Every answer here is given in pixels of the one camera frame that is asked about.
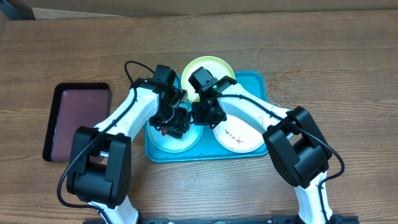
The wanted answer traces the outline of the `white plate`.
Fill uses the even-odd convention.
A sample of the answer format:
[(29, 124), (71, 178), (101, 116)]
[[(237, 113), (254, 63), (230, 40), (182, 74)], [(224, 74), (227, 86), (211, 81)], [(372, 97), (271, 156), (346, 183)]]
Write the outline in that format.
[(249, 153), (264, 145), (259, 131), (229, 114), (213, 129), (213, 134), (223, 147), (237, 153)]

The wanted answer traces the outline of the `light blue plate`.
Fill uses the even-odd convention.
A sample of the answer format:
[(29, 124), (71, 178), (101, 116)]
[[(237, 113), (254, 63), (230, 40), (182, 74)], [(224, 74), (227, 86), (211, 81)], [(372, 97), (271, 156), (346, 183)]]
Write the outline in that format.
[(181, 139), (175, 138), (175, 135), (168, 135), (169, 131), (163, 136), (160, 131), (156, 131), (149, 123), (146, 123), (145, 131), (146, 149), (151, 151), (160, 150), (164, 152), (180, 153), (189, 150), (199, 141), (203, 132), (203, 127), (190, 124), (189, 129), (186, 133), (182, 134)]

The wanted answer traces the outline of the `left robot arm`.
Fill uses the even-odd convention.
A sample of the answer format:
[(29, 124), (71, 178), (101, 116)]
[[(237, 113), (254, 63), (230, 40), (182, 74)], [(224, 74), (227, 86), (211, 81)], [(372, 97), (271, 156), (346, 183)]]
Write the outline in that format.
[(187, 111), (179, 107), (187, 92), (175, 87), (175, 71), (158, 65), (152, 74), (132, 80), (127, 98), (104, 121), (75, 131), (70, 162), (57, 186), (62, 205), (97, 210), (103, 223), (138, 221), (127, 197), (132, 141), (145, 124), (177, 139), (189, 129)]

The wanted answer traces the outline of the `black tray with red liquid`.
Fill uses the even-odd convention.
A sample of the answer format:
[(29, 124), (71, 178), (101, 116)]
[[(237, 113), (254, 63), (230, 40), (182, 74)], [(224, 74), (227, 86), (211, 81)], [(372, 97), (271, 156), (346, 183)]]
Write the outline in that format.
[(109, 116), (111, 90), (107, 83), (60, 83), (53, 93), (45, 135), (43, 160), (68, 162), (73, 135), (80, 126), (89, 128)]

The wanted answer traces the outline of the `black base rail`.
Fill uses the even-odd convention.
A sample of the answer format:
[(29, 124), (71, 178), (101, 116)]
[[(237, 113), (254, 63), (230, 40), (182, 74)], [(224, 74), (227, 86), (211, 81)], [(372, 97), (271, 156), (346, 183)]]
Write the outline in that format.
[[(83, 224), (105, 224), (105, 221), (92, 220), (83, 221)], [(167, 218), (139, 218), (140, 224), (303, 224), (298, 215), (296, 216), (274, 216), (272, 218), (234, 218), (227, 220), (211, 219), (186, 219), (186, 220), (168, 220)], [(328, 223), (332, 224), (360, 224), (358, 217), (344, 217), (341, 215), (332, 215)]]

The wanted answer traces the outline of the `green rimmed plate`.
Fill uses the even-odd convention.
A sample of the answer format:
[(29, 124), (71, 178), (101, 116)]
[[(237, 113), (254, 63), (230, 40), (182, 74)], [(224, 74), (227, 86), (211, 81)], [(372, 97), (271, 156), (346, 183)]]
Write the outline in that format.
[(188, 93), (187, 100), (189, 100), (192, 103), (199, 102), (200, 97), (189, 83), (188, 78), (191, 76), (191, 74), (194, 71), (196, 71), (200, 67), (207, 69), (217, 79), (221, 79), (225, 76), (235, 79), (235, 74), (233, 69), (230, 67), (228, 63), (226, 63), (221, 58), (214, 56), (202, 56), (192, 60), (184, 68), (181, 77), (182, 89), (187, 90)]

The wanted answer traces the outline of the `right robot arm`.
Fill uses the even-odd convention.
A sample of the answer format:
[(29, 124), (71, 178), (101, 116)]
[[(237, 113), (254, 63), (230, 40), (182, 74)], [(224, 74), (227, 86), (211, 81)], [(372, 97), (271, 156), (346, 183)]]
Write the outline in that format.
[(279, 175), (294, 187), (303, 223), (329, 223), (333, 212), (325, 193), (331, 152), (310, 113), (298, 106), (288, 110), (252, 95), (237, 80), (214, 77), (200, 67), (188, 82), (199, 96), (189, 121), (216, 127), (233, 115), (262, 134)]

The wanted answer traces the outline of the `teal plastic serving tray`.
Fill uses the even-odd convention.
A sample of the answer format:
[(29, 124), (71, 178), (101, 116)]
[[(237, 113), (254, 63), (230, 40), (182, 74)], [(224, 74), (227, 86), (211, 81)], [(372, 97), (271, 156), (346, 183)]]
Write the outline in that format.
[[(264, 79), (254, 71), (242, 71), (235, 73), (238, 83), (254, 96), (266, 101), (266, 87)], [(148, 124), (145, 126), (145, 152), (146, 156), (154, 162), (189, 162), (215, 159), (236, 159), (241, 157), (261, 157), (268, 153), (263, 144), (256, 150), (246, 153), (238, 153), (227, 150), (215, 138), (213, 131), (205, 126), (201, 138), (195, 144), (189, 144), (182, 152), (166, 152), (157, 147), (150, 138), (151, 134), (161, 134)]]

